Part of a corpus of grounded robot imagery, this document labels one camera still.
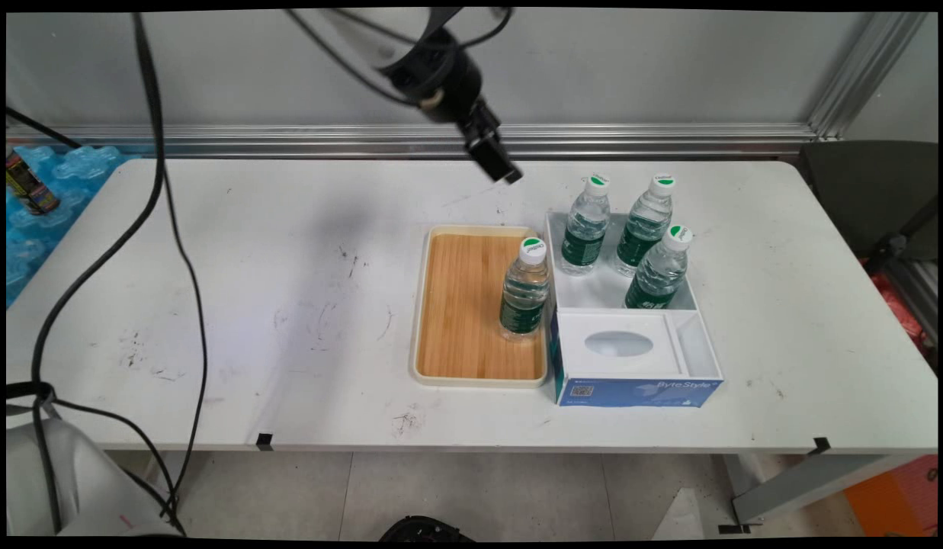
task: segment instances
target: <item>blue plastic packaging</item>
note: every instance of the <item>blue plastic packaging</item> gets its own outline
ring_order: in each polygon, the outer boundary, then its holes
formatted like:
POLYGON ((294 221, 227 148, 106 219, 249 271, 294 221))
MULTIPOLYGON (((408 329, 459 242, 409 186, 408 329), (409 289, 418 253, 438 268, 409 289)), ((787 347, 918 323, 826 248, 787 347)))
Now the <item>blue plastic packaging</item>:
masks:
POLYGON ((67 154, 55 154, 49 146, 18 146, 15 152, 60 200, 58 208, 41 216, 31 215, 7 192, 7 307, 47 256, 82 215, 88 202, 116 167, 139 156, 123 156, 114 146, 95 149, 82 146, 67 154))

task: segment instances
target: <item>wooden tray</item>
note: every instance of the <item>wooden tray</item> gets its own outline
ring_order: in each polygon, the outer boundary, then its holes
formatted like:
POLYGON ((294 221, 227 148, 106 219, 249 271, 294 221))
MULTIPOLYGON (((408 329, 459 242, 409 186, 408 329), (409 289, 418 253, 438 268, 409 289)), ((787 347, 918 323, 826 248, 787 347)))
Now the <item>wooden tray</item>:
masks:
POLYGON ((502 282, 526 226, 436 226, 427 236, 415 318, 412 372, 427 385, 538 387, 547 373, 545 332, 502 337, 502 282))

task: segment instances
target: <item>table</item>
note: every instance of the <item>table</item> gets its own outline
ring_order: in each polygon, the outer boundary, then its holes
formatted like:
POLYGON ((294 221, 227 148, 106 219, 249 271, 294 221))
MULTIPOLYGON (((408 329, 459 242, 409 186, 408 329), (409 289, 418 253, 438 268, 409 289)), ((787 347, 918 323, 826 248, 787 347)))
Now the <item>table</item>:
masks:
MULTIPOLYGON (((275 451, 744 455, 807 453, 826 438, 829 451, 805 462, 810 476, 851 460, 819 479, 827 490, 938 451, 937 377, 793 167, 521 167, 524 178, 507 185, 464 161, 169 160, 210 349, 196 449, 256 449, 261 440, 275 451), (627 211, 656 172, 676 176, 674 221, 695 232, 691 282, 722 387, 701 409, 596 409, 554 406, 552 383, 416 383, 408 364, 428 230, 505 223, 541 232, 545 213, 568 209, 593 170, 613 178, 614 212, 627 211)), ((29 379, 47 311, 143 209, 154 170, 148 159, 117 169, 8 310, 8 382, 29 379)), ((61 313, 43 378, 63 399, 129 417, 159 448, 185 448, 200 383, 196 324, 161 201, 61 313)), ((143 447, 118 422, 60 413, 103 448, 143 447)), ((812 491, 807 471, 795 486, 760 491, 781 475, 746 489, 743 497, 762 494, 751 518, 767 511, 766 494, 786 503, 812 491)))

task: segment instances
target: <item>table leg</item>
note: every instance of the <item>table leg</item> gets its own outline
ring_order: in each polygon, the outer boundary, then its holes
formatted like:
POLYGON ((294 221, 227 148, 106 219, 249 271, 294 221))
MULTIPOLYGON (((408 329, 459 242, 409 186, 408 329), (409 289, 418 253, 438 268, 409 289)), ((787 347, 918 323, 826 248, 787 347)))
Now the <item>table leg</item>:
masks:
POLYGON ((754 461, 750 457, 726 456, 726 468, 733 489, 737 490, 732 500, 736 518, 741 525, 752 525, 809 505, 915 458, 915 455, 822 453, 808 456, 765 482, 758 471, 753 471, 754 461))

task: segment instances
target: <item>bottle cap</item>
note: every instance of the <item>bottle cap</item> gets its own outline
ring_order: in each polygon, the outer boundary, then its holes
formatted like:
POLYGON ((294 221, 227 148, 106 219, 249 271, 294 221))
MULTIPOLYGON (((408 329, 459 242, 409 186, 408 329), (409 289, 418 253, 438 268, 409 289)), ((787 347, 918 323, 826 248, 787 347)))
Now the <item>bottle cap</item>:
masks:
POLYGON ((694 233, 684 225, 672 225, 662 236, 662 243, 676 252, 683 252, 691 246, 694 233))
POLYGON ((651 180, 651 191, 659 197, 670 197, 676 181, 671 174, 655 174, 651 180))
POLYGON ((593 174, 583 180, 586 181, 586 192, 593 197, 606 197, 607 191, 610 191, 610 178, 605 175, 593 174))
POLYGON ((545 242, 530 236, 519 246, 519 261, 526 265, 538 265, 545 261, 545 242))

